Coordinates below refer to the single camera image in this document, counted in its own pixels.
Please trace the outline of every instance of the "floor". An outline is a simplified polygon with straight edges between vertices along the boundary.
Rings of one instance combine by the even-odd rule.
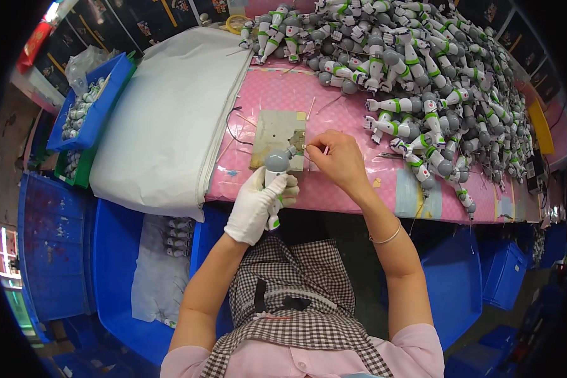
[[[292,210],[297,218],[308,216],[305,210]],[[319,219],[330,237],[337,241],[342,260],[346,266],[357,303],[355,317],[363,323],[371,336],[388,339],[388,316],[380,305],[381,267],[368,230],[360,215],[340,213],[319,213]],[[413,220],[402,220],[402,225],[409,231]],[[456,225],[436,221],[416,220],[412,230],[412,239],[418,254],[422,255],[440,240],[451,235]],[[498,325],[519,327],[527,307],[531,304],[534,292],[548,283],[549,269],[528,270],[523,279],[521,291],[512,311],[504,311],[492,306],[483,306],[481,317],[446,351],[445,358],[467,344],[478,340]]]

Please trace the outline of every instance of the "gold bangle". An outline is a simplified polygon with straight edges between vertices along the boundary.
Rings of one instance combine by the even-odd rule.
[[[397,227],[397,231],[395,231],[393,236],[391,236],[390,238],[388,238],[384,241],[376,241],[376,240],[372,239],[372,236],[370,235],[369,240],[374,244],[386,244],[386,243],[390,242],[391,240],[393,240],[397,236],[397,234],[399,234],[399,231],[401,230],[401,219],[397,218],[397,220],[399,221],[399,227]]]

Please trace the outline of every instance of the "hand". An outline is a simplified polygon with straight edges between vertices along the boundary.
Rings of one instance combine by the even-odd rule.
[[[273,201],[281,198],[284,207],[296,203],[298,180],[288,174],[277,176],[268,187],[264,187],[265,167],[257,169],[242,185],[235,199],[233,210],[225,226],[225,232],[239,243],[254,246],[265,230],[269,218],[268,209]]]
[[[306,146],[311,161],[356,201],[371,186],[365,173],[363,155],[355,138],[336,130],[317,135]]]

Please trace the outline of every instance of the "wooden stick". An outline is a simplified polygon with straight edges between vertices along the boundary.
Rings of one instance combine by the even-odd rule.
[[[309,120],[309,117],[311,117],[311,110],[313,110],[314,103],[315,103],[315,96],[313,96],[313,101],[311,101],[311,107],[309,108],[309,112],[306,114],[306,120]]]
[[[216,159],[216,162],[218,163],[218,161],[221,159],[221,157],[225,154],[225,151],[227,151],[227,148],[229,148],[229,146],[231,145],[231,142],[234,141],[233,137],[231,137],[231,140],[229,141],[229,143],[227,143],[227,145],[225,146],[225,148],[222,150],[222,152],[220,153],[220,155],[218,155],[218,158]]]
[[[245,120],[246,122],[248,122],[250,125],[252,125],[252,126],[254,126],[254,127],[257,127],[257,125],[256,125],[254,122],[252,122],[251,120],[249,120],[249,119],[246,118],[246,117],[243,117],[240,113],[235,113],[235,115],[236,115],[237,117],[239,117],[239,118],[242,118],[243,120]]]

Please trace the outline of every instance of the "pink tablecloth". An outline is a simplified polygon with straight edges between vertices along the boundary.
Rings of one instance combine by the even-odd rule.
[[[388,135],[383,137],[380,146],[370,140],[370,132],[363,129],[363,116],[366,95],[357,93],[341,97],[321,112],[328,102],[338,97],[340,90],[335,87],[322,87],[309,68],[295,66],[290,72],[284,71],[292,66],[271,64],[250,66],[239,92],[235,106],[242,106],[229,118],[229,127],[242,141],[253,141],[255,127],[237,117],[236,113],[256,123],[261,109],[290,110],[308,112],[315,96],[315,104],[306,123],[306,140],[327,129],[336,129],[351,134],[363,152],[366,173],[370,182],[380,179],[380,187],[375,188],[380,198],[397,216],[419,217],[454,223],[469,223],[462,204],[455,196],[453,188],[438,180],[431,190],[430,197],[422,201],[419,184],[402,160],[376,157],[381,152],[392,152],[388,148]],[[231,135],[226,131],[219,155],[229,145]],[[234,201],[239,187],[251,175],[248,169],[252,146],[232,142],[215,164],[212,183],[206,200]],[[299,180],[301,193],[295,207],[300,209],[323,210],[345,213],[360,213],[360,209],[350,198],[335,186],[317,166],[305,159],[305,169]],[[537,200],[527,193],[525,185],[505,177],[506,191],[489,183],[480,169],[473,167],[466,189],[476,202],[477,210],[473,223],[496,223],[505,221],[539,221]]]

